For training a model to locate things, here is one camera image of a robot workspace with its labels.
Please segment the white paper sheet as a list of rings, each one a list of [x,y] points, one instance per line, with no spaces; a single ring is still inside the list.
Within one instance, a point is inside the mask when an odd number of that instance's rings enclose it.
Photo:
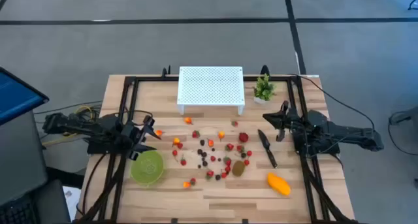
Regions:
[[[67,209],[71,221],[75,219],[77,213],[77,205],[80,200],[81,190],[75,187],[63,186],[63,192],[67,203]]]

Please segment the brown kiwi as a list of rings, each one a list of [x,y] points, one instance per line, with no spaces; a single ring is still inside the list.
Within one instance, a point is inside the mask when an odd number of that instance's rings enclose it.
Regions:
[[[241,177],[245,171],[245,163],[243,161],[236,161],[232,167],[232,174],[236,177]]]

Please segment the blue-screen monitor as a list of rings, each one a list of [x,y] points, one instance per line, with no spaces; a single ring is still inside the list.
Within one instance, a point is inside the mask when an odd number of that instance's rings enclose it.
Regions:
[[[3,67],[0,67],[0,125],[32,111],[50,99]]]

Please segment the black keyboard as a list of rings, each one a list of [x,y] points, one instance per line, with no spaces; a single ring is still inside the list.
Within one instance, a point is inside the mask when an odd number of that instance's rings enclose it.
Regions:
[[[23,197],[0,206],[0,224],[36,224],[33,204]]]

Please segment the white perforated metal shelf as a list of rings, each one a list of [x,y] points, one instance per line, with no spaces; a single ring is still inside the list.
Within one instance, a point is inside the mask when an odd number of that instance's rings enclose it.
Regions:
[[[177,106],[235,106],[238,115],[245,107],[244,75],[237,66],[181,66],[178,75]]]

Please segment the grey stand foot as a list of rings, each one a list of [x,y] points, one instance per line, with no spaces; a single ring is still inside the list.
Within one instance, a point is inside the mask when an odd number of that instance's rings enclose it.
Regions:
[[[403,121],[409,120],[411,120],[413,124],[418,127],[418,106],[415,106],[409,110],[395,112],[389,118],[389,123],[391,125],[398,125]]]

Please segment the black kitchen knife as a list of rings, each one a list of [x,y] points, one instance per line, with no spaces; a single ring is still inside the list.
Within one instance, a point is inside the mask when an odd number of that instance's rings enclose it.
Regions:
[[[263,145],[263,148],[265,149],[265,151],[268,155],[270,163],[272,164],[272,166],[274,168],[277,168],[278,164],[275,160],[275,157],[274,157],[273,153],[270,151],[270,142],[268,141],[267,136],[260,129],[258,129],[257,132],[258,132],[259,138],[261,140],[261,143]]]

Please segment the orange mango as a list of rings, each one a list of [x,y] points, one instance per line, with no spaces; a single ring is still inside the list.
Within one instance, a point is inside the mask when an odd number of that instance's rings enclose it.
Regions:
[[[290,185],[281,177],[274,173],[268,173],[266,177],[268,185],[278,193],[288,196],[291,193]]]

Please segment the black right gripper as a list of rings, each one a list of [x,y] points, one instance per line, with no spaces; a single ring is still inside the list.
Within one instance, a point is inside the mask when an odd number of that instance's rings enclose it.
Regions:
[[[284,139],[286,129],[294,136],[303,134],[304,125],[301,123],[297,112],[289,108],[289,101],[284,101],[278,112],[263,114],[263,118],[278,130],[277,142]]]

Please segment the small potted green plant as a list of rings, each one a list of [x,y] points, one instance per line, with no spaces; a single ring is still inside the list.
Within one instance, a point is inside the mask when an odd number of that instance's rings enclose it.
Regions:
[[[257,83],[254,87],[254,101],[259,104],[267,103],[274,95],[275,85],[270,83],[269,75],[264,74],[257,78]]]

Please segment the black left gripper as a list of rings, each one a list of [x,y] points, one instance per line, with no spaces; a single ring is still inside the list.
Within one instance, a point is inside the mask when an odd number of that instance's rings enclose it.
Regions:
[[[141,129],[134,126],[133,123],[129,124],[129,126],[132,128],[132,131],[129,135],[131,145],[129,152],[127,153],[127,158],[132,161],[136,161],[140,153],[155,150],[155,148],[145,145],[146,135],[151,135],[152,137],[161,140],[161,137],[158,136],[153,130],[153,123],[154,119],[151,116],[146,116],[143,120]]]

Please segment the green plastic colander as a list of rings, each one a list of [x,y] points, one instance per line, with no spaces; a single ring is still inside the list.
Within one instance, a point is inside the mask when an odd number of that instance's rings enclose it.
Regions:
[[[131,163],[131,177],[141,185],[152,185],[163,175],[165,166],[157,150],[140,153]]]

